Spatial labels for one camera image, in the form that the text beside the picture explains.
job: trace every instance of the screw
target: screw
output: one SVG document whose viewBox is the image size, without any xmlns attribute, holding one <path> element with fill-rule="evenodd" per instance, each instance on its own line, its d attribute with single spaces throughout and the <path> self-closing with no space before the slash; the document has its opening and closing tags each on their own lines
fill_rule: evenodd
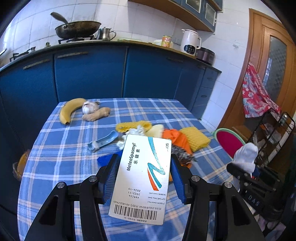
<svg viewBox="0 0 296 241">
<path fill-rule="evenodd" d="M 90 182 L 95 182 L 98 178 L 96 176 L 90 176 L 89 181 Z"/>
<path fill-rule="evenodd" d="M 225 182 L 224 183 L 224 186 L 226 186 L 227 188 L 231 188 L 232 187 L 232 184 L 230 182 Z"/>
<path fill-rule="evenodd" d="M 65 186 L 65 183 L 60 182 L 57 184 L 57 188 L 63 188 Z"/>
<path fill-rule="evenodd" d="M 200 180 L 200 177 L 195 175 L 191 177 L 191 180 L 194 182 L 198 182 Z"/>
</svg>

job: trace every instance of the blue gripper pad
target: blue gripper pad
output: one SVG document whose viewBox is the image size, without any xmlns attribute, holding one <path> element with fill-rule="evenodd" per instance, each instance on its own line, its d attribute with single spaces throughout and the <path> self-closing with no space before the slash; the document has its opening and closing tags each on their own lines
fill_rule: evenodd
<svg viewBox="0 0 296 241">
<path fill-rule="evenodd" d="M 98 182 L 98 189 L 103 194 L 102 200 L 104 204 L 113 192 L 122 152 L 119 151 L 98 158 L 99 166 L 107 165 Z"/>
<path fill-rule="evenodd" d="M 192 173 L 187 167 L 181 166 L 176 155 L 172 155 L 170 161 L 170 173 L 173 178 L 174 186 L 178 198 L 183 204 L 190 204 L 193 202 L 193 190 L 190 187 L 189 179 Z"/>
</svg>

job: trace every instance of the cabinet handle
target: cabinet handle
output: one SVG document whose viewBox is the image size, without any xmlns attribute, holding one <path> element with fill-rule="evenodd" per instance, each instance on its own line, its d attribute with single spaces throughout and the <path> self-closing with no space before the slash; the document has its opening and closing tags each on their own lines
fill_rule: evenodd
<svg viewBox="0 0 296 241">
<path fill-rule="evenodd" d="M 59 55 L 59 56 L 57 56 L 57 58 L 65 58 L 65 57 L 75 56 L 75 55 L 80 55 L 80 54 L 88 54 L 88 51 L 76 52 L 76 53 L 67 53 L 67 54 Z"/>
<path fill-rule="evenodd" d="M 29 65 L 23 67 L 23 69 L 28 69 L 28 68 L 31 68 L 31 67 L 33 67 L 33 66 L 35 66 L 35 65 L 42 64 L 42 63 L 49 62 L 49 61 L 50 61 L 50 59 L 47 58 L 47 59 L 44 59 L 44 60 L 38 61 L 38 62 L 36 62 L 36 63 L 29 64 Z"/>
<path fill-rule="evenodd" d="M 183 60 L 167 57 L 167 60 L 183 63 Z"/>
</svg>

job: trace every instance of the green plastic rim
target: green plastic rim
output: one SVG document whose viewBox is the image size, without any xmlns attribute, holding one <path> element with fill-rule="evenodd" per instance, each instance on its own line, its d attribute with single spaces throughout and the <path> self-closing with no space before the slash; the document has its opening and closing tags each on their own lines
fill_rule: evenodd
<svg viewBox="0 0 296 241">
<path fill-rule="evenodd" d="M 229 130 L 229 129 L 227 129 L 227 128 L 219 128 L 219 129 L 215 130 L 213 136 L 214 136 L 214 138 L 216 139 L 216 141 L 217 141 L 218 143 L 219 143 L 219 141 L 218 141 L 218 139 L 217 139 L 217 133 L 218 133 L 219 131 L 226 131 L 226 132 L 228 132 L 228 133 L 231 133 L 231 134 L 233 134 L 237 139 L 239 139 L 240 142 L 241 142 L 243 145 L 246 144 L 246 143 L 244 142 L 244 140 L 243 140 L 243 139 L 242 139 L 237 133 L 235 133 L 234 131 Z"/>
</svg>

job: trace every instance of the blue cloth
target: blue cloth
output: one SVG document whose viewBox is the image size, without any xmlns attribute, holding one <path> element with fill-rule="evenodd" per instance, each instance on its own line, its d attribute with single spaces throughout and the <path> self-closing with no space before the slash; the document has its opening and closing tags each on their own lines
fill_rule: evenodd
<svg viewBox="0 0 296 241">
<path fill-rule="evenodd" d="M 40 131 L 28 158 L 19 193 L 17 218 L 20 240 L 28 229 L 53 187 L 64 181 L 67 185 L 82 182 L 95 175 L 99 168 L 97 158 L 119 151 L 115 143 L 102 147 L 95 153 L 88 150 L 87 143 L 105 137 L 116 124 L 130 121 L 150 121 L 163 124 L 168 129 L 195 126 L 211 139 L 208 147 L 194 153 L 198 160 L 191 167 L 193 175 L 206 181 L 222 184 L 230 181 L 226 164 L 231 158 L 202 124 L 177 100 L 166 99 L 94 99 L 100 107 L 110 107 L 108 117 L 94 122 L 82 121 L 82 110 L 72 114 L 69 125 L 59 121 L 59 112 L 65 102 L 54 109 Z M 178 199 L 173 184 L 168 188 L 164 224 L 147 225 L 132 223 L 108 216 L 110 200 L 100 205 L 100 211 L 108 240 L 181 240 L 186 226 L 190 205 Z M 77 241 L 83 240 L 79 202 L 75 202 L 75 228 Z M 209 233 L 214 222 L 210 221 Z"/>
</svg>

